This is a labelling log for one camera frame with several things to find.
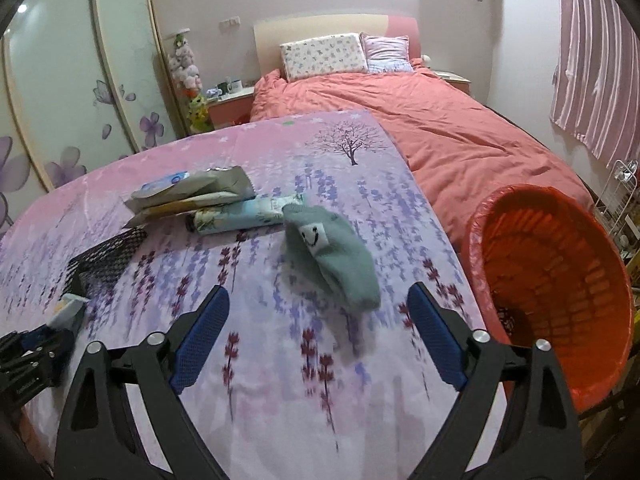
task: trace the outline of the lavender print tablecloth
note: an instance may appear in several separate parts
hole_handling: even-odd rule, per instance
[[[241,164],[259,196],[307,193],[345,215],[372,253],[382,307],[352,316],[284,259],[281,227],[210,237],[181,218],[148,228],[115,291],[94,297],[70,370],[85,345],[137,344],[198,306],[216,283],[231,311],[182,402],[232,480],[406,478],[456,398],[438,376],[404,307],[422,280],[483,327],[438,219],[382,128],[364,112],[293,116],[160,146],[93,171],[41,198],[0,246],[0,326],[30,330],[50,316],[68,260],[116,235],[122,203],[141,184],[180,170]],[[51,457],[65,387],[27,412]],[[504,412],[500,390],[472,463],[484,462]],[[151,460],[165,465],[132,391]]]

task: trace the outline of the basket rim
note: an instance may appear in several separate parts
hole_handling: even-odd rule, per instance
[[[487,282],[486,275],[484,273],[484,258],[482,254],[482,234],[488,221],[491,212],[495,207],[508,196],[518,194],[521,192],[536,192],[543,194],[547,197],[552,195],[556,200],[562,201],[566,206],[575,209],[577,212],[584,215],[585,220],[589,221],[596,229],[602,234],[604,240],[607,241],[607,245],[611,251],[617,256],[615,258],[618,272],[625,277],[624,282],[626,285],[626,296],[628,299],[628,319],[626,325],[629,327],[628,335],[623,346],[623,351],[616,359],[615,370],[608,376],[603,377],[598,383],[592,384],[583,388],[571,388],[572,399],[574,407],[578,413],[589,409],[591,406],[599,403],[610,390],[618,382],[620,375],[628,359],[628,354],[631,349],[631,342],[633,339],[633,295],[631,292],[631,284],[626,273],[624,263],[619,257],[619,253],[613,241],[609,238],[604,228],[600,223],[587,211],[584,210],[580,204],[573,198],[565,195],[561,191],[554,187],[542,187],[535,186],[533,184],[516,184],[511,186],[504,186],[495,190],[489,196],[485,197],[481,203],[479,203],[476,211],[469,219],[467,225],[467,235],[464,240],[463,256],[466,263],[466,275],[471,284],[473,293],[476,297],[476,302],[482,315],[482,320],[487,327],[489,333],[504,344],[511,344],[511,339],[506,333],[500,319],[498,318],[497,310],[495,309],[493,298],[491,297],[490,286]],[[470,262],[478,262],[477,265],[471,267]]]

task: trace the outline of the nightstand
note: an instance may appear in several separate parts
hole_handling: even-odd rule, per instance
[[[254,87],[249,86],[234,94],[225,94],[207,104],[211,124],[215,130],[249,122],[254,104]]]
[[[453,88],[457,88],[458,90],[462,90],[465,94],[471,95],[471,90],[469,89],[471,81],[469,81],[469,79],[465,79],[453,72],[446,72],[446,70],[434,70],[433,73],[443,81],[449,83]]]

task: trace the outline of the curtain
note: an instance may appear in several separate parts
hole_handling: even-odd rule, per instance
[[[615,0],[560,0],[551,120],[607,166],[640,158],[640,41]]]

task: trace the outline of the yellow plush toy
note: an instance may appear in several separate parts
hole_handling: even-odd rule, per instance
[[[194,133],[211,131],[209,112],[207,111],[207,99],[203,95],[197,95],[189,102],[189,122]]]

